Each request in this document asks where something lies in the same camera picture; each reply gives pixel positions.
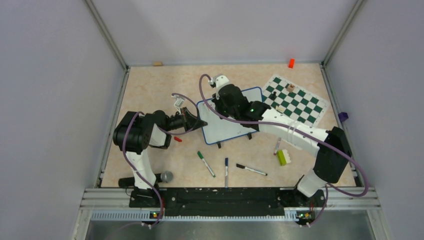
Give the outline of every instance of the blue marker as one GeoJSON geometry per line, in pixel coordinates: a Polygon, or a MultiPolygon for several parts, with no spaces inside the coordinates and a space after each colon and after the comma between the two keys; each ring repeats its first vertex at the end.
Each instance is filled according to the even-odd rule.
{"type": "Polygon", "coordinates": [[[228,188],[228,157],[225,158],[225,187],[228,188]]]}

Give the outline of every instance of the table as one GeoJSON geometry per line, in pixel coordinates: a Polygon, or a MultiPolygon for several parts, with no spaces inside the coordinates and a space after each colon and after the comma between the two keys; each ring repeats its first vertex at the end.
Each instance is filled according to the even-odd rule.
{"type": "MultiPolygon", "coordinates": [[[[176,112],[175,99],[171,93],[181,93],[195,103],[201,100],[198,88],[199,77],[207,73],[211,77],[224,74],[232,84],[240,89],[262,87],[274,74],[280,75],[297,85],[329,100],[323,76],[318,63],[297,63],[294,68],[286,64],[234,64],[234,65],[191,65],[132,67],[126,85],[118,123],[127,111],[152,113],[163,110],[168,115],[176,112]]],[[[207,80],[203,80],[203,91],[210,98],[214,89],[207,80]]],[[[190,112],[196,112],[194,106],[185,101],[190,112]]],[[[329,109],[318,128],[331,129],[337,122],[333,109],[329,109]]],[[[154,173],[171,171],[174,179],[169,183],[160,183],[163,187],[224,187],[225,158],[229,158],[229,187],[292,187],[299,178],[314,166],[315,159],[304,150],[298,150],[281,141],[280,149],[287,149],[291,163],[280,166],[273,155],[277,136],[256,132],[248,140],[246,136],[222,143],[222,148],[205,143],[202,130],[180,136],[182,142],[171,141],[168,149],[148,148],[150,163],[154,173]],[[216,174],[212,177],[204,163],[199,159],[200,151],[216,174]],[[236,163],[268,173],[263,176],[236,167],[236,163]]],[[[120,178],[132,177],[130,166],[124,160],[123,153],[113,145],[110,148],[102,187],[117,187],[120,178]]],[[[336,186],[355,186],[353,173],[347,165],[336,186]]]]}

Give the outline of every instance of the gray floor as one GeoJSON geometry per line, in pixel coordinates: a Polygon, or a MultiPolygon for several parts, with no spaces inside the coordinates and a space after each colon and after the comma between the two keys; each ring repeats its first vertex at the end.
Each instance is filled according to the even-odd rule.
{"type": "MultiPolygon", "coordinates": [[[[128,222],[92,221],[87,240],[104,240],[128,222]]],[[[131,225],[108,240],[374,240],[365,211],[327,211],[311,228],[292,222],[162,222],[149,230],[131,225]]]]}

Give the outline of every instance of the marker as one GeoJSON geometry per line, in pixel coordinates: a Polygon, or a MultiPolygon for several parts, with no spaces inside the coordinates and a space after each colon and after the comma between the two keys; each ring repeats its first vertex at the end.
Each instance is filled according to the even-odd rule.
{"type": "Polygon", "coordinates": [[[277,145],[275,145],[274,156],[277,155],[278,148],[280,147],[280,143],[281,143],[281,137],[278,138],[277,145]]]}
{"type": "Polygon", "coordinates": [[[225,158],[225,187],[228,188],[228,157],[225,158]]]}
{"type": "Polygon", "coordinates": [[[200,151],[197,151],[197,155],[199,156],[199,158],[204,162],[204,164],[206,165],[207,169],[209,170],[210,174],[212,174],[212,177],[215,178],[215,173],[212,171],[211,167],[208,165],[208,163],[206,162],[206,160],[203,158],[202,154],[200,153],[200,151]]]}
{"type": "Polygon", "coordinates": [[[237,168],[247,169],[247,170],[250,170],[250,171],[255,172],[255,173],[257,173],[257,174],[262,174],[262,175],[268,176],[268,173],[265,173],[265,172],[261,172],[261,171],[255,170],[255,169],[253,169],[253,168],[250,168],[250,167],[247,167],[247,166],[243,166],[243,165],[238,164],[238,163],[236,163],[236,164],[235,164],[235,166],[236,166],[237,168]]]}

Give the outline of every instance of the green marker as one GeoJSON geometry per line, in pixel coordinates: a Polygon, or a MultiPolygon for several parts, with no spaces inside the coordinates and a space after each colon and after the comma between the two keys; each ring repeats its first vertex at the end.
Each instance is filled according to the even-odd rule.
{"type": "Polygon", "coordinates": [[[212,174],[212,177],[215,178],[215,173],[212,171],[211,167],[208,165],[208,163],[206,162],[206,160],[203,158],[203,156],[200,153],[200,151],[197,152],[197,155],[199,155],[199,158],[204,162],[204,164],[206,165],[206,167],[209,170],[210,174],[212,174]]]}

